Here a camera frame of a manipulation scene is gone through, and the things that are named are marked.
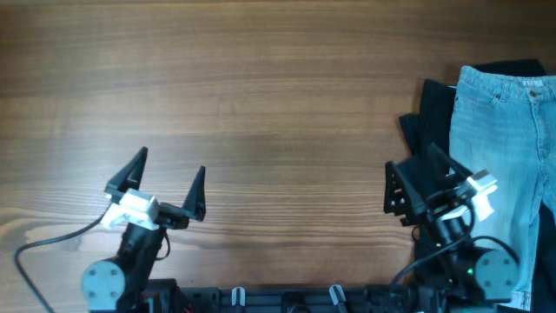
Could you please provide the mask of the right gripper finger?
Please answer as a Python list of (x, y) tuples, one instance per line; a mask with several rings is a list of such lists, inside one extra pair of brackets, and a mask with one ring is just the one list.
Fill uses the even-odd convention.
[(418, 160), (385, 164), (383, 211), (399, 216), (404, 227), (427, 223), (427, 206), (419, 189), (422, 170), (422, 162)]
[(435, 143), (427, 146), (427, 155), (433, 169), (434, 181), (440, 189), (455, 188), (473, 174), (471, 170), (452, 159)]

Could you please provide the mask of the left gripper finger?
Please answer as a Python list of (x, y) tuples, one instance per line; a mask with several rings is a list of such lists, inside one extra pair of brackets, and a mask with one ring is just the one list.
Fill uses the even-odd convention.
[(202, 222), (206, 215), (205, 176), (206, 168), (201, 166), (182, 205), (185, 215), (198, 222)]
[(107, 182), (104, 192), (112, 203), (119, 203), (129, 190), (139, 190), (149, 149), (141, 147), (134, 157)]

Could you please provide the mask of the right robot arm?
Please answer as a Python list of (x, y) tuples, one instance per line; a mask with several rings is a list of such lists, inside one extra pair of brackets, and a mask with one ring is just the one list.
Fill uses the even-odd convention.
[(488, 171), (473, 172), (435, 144), (385, 164), (383, 210), (412, 230), (414, 260), (388, 286), (386, 311), (494, 312), (507, 303), (520, 259), (507, 243), (478, 246), (473, 230), (493, 214), (497, 189)]

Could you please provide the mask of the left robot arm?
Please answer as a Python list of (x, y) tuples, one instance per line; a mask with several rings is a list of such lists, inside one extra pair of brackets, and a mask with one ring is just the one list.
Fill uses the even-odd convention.
[(185, 230), (206, 215), (205, 175), (200, 167), (180, 206), (162, 203), (140, 191), (148, 149), (141, 148), (105, 187), (110, 204), (100, 224), (113, 229), (126, 223), (113, 257), (92, 263), (82, 286), (90, 312), (190, 312), (188, 298), (174, 278), (152, 279), (150, 273), (169, 230)]

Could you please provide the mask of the light blue denim shorts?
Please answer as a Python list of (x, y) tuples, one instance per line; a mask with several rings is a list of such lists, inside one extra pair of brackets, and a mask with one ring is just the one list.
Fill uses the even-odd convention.
[(493, 236), (520, 259), (510, 307), (529, 310), (539, 236), (539, 208), (555, 209), (555, 78), (512, 77), (464, 66), (456, 87), (449, 155), (497, 179), (493, 214), (475, 236)]

